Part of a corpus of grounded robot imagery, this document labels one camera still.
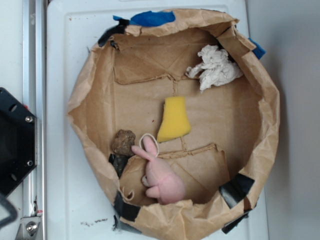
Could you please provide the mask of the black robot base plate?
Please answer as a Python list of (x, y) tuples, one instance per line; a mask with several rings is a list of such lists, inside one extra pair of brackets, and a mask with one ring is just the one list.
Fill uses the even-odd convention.
[(36, 119), (0, 88), (0, 193), (5, 197), (36, 167)]

